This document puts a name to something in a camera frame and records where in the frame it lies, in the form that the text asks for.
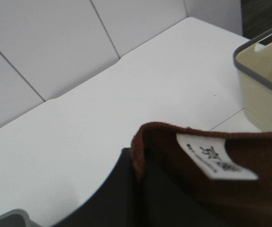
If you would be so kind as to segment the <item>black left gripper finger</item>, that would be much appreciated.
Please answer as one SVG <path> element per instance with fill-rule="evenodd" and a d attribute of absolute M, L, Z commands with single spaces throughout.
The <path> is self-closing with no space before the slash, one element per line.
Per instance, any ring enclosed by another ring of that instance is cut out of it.
<path fill-rule="evenodd" d="M 227 223 L 185 195 L 149 158 L 144 181 L 135 177 L 124 148 L 108 178 L 56 227 L 226 227 Z"/>

